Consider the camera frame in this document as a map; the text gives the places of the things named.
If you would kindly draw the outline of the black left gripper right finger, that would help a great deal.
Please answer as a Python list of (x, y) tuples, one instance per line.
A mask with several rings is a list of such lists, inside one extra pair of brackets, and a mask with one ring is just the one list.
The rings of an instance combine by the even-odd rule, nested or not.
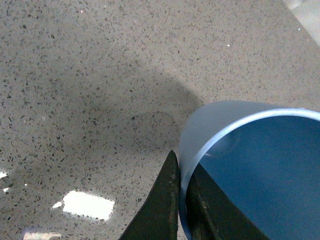
[(198, 164), (186, 193), (187, 226), (193, 240), (268, 240)]

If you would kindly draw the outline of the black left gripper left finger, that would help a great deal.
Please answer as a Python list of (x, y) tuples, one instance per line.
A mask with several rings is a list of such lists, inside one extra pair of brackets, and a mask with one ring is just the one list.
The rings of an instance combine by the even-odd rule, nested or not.
[(171, 150), (140, 210), (121, 240), (176, 240), (180, 197), (180, 170)]

